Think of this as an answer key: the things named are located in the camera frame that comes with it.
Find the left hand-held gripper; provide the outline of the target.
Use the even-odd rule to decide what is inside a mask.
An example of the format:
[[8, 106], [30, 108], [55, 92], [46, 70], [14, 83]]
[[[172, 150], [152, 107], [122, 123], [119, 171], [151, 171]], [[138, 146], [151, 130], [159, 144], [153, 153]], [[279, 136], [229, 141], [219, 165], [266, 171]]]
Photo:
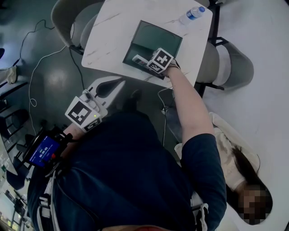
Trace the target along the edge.
[[[75, 97], [65, 112], [65, 116], [83, 132], [87, 133], [108, 115], [108, 108], [126, 81], [120, 76], [107, 76], [96, 79], [84, 90], [80, 97]], [[99, 102], [91, 92], [99, 91]]]

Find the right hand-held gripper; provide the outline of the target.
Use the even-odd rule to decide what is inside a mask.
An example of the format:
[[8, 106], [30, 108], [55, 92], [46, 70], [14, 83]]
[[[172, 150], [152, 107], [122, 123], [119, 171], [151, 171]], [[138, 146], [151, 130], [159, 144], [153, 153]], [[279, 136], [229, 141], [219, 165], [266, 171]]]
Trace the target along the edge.
[[164, 72], [169, 67], [180, 69], [175, 58], [162, 48], [157, 49], [152, 58], [146, 64], [146, 69], [156, 74]]

